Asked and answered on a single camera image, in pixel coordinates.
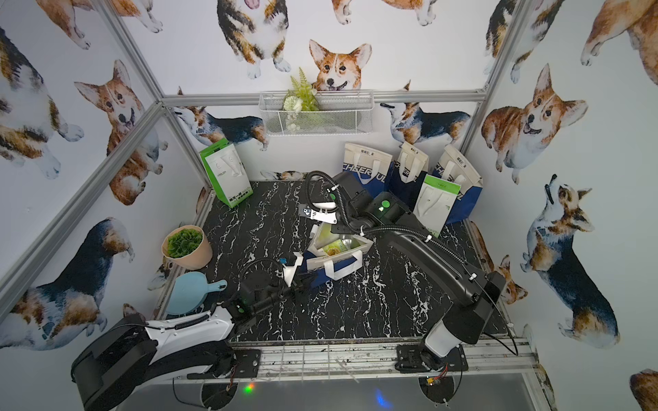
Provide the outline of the blue white bag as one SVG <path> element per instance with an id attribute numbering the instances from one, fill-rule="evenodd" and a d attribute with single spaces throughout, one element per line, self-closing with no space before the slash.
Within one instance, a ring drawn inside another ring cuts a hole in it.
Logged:
<path id="1" fill-rule="evenodd" d="M 358 235 L 332 233 L 327 223 L 313 226 L 309 245 L 303 252 L 302 268 L 315 274 L 312 289 L 339 281 L 363 268 L 364 256 L 374 242 Z"/>

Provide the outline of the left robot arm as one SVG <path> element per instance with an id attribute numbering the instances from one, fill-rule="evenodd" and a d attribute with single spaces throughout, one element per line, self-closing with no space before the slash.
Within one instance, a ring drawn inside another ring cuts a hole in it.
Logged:
<path id="1" fill-rule="evenodd" d="M 82 351 L 70 376 L 85 410 L 112 410 L 133 391 L 161 376 L 204 378 L 231 373 L 236 366 L 230 341 L 275 305 L 313 289 L 315 272 L 293 275 L 289 284 L 246 294 L 242 287 L 222 304 L 173 320 L 142 320 L 133 314 Z"/>

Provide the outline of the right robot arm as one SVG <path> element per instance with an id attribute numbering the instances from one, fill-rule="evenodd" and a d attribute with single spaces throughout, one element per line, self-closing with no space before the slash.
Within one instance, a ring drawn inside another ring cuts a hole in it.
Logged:
<path id="1" fill-rule="evenodd" d="M 330 177 L 322 172 L 327 195 L 337 201 L 339 229 L 363 237 L 378 237 L 417 265 L 449 297 L 452 306 L 432 326 L 409 360 L 399 360 L 404 371 L 437 370 L 461 344 L 476 344 L 505 289 L 505 277 L 485 272 L 456 255 L 394 194 L 376 197 L 349 172 Z"/>

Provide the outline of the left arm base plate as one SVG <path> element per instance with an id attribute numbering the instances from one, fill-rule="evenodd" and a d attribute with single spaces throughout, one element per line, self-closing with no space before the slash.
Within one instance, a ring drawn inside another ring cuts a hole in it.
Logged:
<path id="1" fill-rule="evenodd" d="M 190 373 L 187 379 L 255 378 L 260 368 L 260 349 L 230 349 L 219 355 L 203 373 Z"/>

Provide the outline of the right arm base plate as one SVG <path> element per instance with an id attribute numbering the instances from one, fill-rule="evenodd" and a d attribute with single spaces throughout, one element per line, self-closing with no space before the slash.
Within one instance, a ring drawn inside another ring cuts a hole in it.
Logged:
<path id="1" fill-rule="evenodd" d="M 469 370 L 461 346 L 453 348 L 446 357 L 429 351 L 423 344 L 401 344 L 396 347 L 394 368 L 400 373 L 465 372 Z"/>

